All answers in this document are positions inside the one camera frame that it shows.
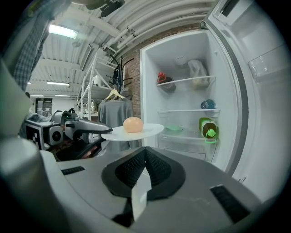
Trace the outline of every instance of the ceiling light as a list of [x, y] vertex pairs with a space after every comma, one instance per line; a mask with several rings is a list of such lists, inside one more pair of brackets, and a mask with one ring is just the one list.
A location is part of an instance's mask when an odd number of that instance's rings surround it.
[[67, 82], [46, 82], [47, 84], [52, 84], [52, 85], [63, 85], [63, 86], [69, 86], [70, 84]]
[[56, 26], [56, 25], [50, 25], [49, 32], [54, 33], [54, 34], [64, 35], [73, 39], [76, 39], [78, 35], [77, 31], [74, 31], [65, 27]]
[[55, 95], [55, 96], [70, 97], [69, 95]]

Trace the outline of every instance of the plastic bag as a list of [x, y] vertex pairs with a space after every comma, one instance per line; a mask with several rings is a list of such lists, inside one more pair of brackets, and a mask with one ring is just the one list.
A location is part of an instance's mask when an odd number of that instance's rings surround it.
[[[190, 68], [190, 78], [208, 76], [206, 69], [199, 60], [190, 60], [188, 62]], [[209, 78], [198, 78], [191, 80], [194, 90], [205, 89], [209, 86]]]

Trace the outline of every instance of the green cap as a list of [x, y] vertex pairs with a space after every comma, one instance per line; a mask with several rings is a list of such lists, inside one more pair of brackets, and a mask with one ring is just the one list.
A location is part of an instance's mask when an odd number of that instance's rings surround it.
[[213, 129], [210, 129], [210, 130], [207, 131], [207, 134], [208, 134], [208, 136], [210, 136], [210, 137], [214, 137], [214, 135], [215, 135], [215, 131], [214, 131]]

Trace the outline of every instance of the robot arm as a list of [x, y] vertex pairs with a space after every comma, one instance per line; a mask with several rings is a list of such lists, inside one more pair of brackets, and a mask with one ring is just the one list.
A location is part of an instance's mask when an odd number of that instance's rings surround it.
[[73, 141], [77, 141], [78, 138], [81, 137], [82, 133], [102, 134], [111, 131], [112, 128], [106, 124], [92, 122], [80, 118], [75, 118], [73, 122], [67, 121], [65, 123], [65, 134]]

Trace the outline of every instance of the ceiling pipe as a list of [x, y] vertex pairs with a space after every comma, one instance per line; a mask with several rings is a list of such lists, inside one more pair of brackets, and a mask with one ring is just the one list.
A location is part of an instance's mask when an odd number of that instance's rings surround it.
[[134, 8], [133, 10], [131, 10], [127, 15], [125, 19], [122, 19], [117, 21], [115, 24], [113, 24], [114, 27], [118, 27], [120, 24], [122, 24], [126, 19], [130, 18], [133, 14], [135, 14], [136, 12], [138, 12], [141, 9], [144, 9], [145, 7], [147, 7], [148, 5], [152, 4], [153, 2], [157, 2], [156, 0], [147, 0], [144, 3], [140, 4], [138, 7]]
[[179, 21], [185, 21], [185, 20], [191, 20], [191, 19], [195, 19], [195, 18], [204, 18], [206, 17], [206, 14], [202, 14], [202, 15], [192, 15], [192, 16], [187, 16], [187, 17], [183, 17], [183, 18], [178, 18], [178, 19], [174, 19], [174, 20], [171, 20], [171, 21], [167, 21], [165, 23], [162, 23], [162, 24], [159, 24], [155, 27], [152, 27], [146, 31], [144, 31], [143, 33], [139, 34], [137, 37], [134, 37], [131, 41], [127, 42], [126, 44], [124, 44], [117, 52], [116, 54], [118, 54], [126, 45], [128, 45], [129, 43], [132, 43], [134, 42], [135, 40], [141, 38], [143, 35], [155, 30], [155, 29], [158, 29], [160, 27], [163, 27], [165, 25], [168, 25], [168, 24], [172, 24], [172, 23], [176, 23], [176, 22], [179, 22]]
[[144, 16], [142, 16], [141, 18], [139, 18], [138, 20], [134, 21], [131, 25], [127, 26], [110, 44], [109, 46], [111, 46], [112, 44], [116, 43], [122, 36], [124, 36], [127, 32], [129, 32], [130, 30], [132, 30], [135, 26], [139, 25], [142, 22], [146, 22], [149, 18], [152, 18], [155, 15], [158, 15], [159, 13], [165, 12], [167, 10], [171, 10], [180, 6], [185, 6], [185, 5], [192, 5], [192, 4], [197, 4], [197, 3], [208, 3], [208, 2], [213, 2], [213, 0], [184, 0], [184, 1], [179, 1], [179, 2], [175, 2], [163, 7], [160, 7], [156, 10], [153, 10], [152, 12], [150, 12], [149, 14], [146, 14]]
[[167, 22], [169, 20], [172, 20], [174, 18], [177, 18], [177, 17], [181, 17], [183, 15], [188, 15], [188, 14], [194, 14], [194, 13], [204, 13], [204, 12], [208, 12], [210, 9], [210, 7], [206, 7], [206, 8], [194, 8], [194, 9], [188, 9], [188, 10], [180, 10], [180, 11], [177, 11], [177, 12], [174, 12], [173, 14], [170, 14], [170, 15], [165, 15], [163, 17], [160, 17], [154, 21], [152, 21], [151, 23], [149, 24], [145, 24], [143, 27], [137, 29], [136, 31], [134, 31], [134, 35], [131, 34], [130, 36], [128, 36], [123, 42], [121, 42], [117, 48], [120, 49], [122, 48], [124, 45], [128, 44], [129, 41], [131, 41], [134, 37], [138, 36], [139, 34], [141, 34], [142, 32], [156, 26], [156, 25], [159, 25], [161, 23], [164, 23], [164, 22]]

